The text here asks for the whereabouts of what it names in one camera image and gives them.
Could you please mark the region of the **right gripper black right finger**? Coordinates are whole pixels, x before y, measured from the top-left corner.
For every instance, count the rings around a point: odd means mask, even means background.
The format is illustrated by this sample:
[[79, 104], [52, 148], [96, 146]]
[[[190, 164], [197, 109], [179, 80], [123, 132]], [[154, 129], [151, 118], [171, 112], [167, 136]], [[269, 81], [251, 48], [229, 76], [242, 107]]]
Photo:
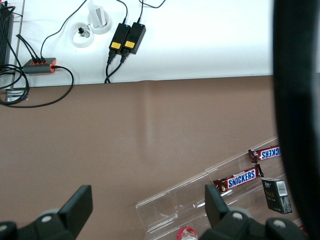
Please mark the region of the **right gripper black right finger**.
[[243, 208], [230, 210], [218, 189], [205, 186], [205, 212], [211, 228], [200, 240], [307, 240], [309, 237], [285, 218], [269, 218], [265, 224], [245, 214]]

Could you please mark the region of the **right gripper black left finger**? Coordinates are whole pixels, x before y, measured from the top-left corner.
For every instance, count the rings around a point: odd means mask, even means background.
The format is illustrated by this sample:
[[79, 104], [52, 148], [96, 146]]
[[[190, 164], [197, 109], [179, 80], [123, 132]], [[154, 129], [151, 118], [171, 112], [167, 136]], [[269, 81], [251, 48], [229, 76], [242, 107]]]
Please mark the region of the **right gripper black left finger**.
[[93, 212], [92, 187], [82, 185], [58, 210], [40, 215], [18, 228], [13, 221], [0, 223], [2, 240], [75, 240]]

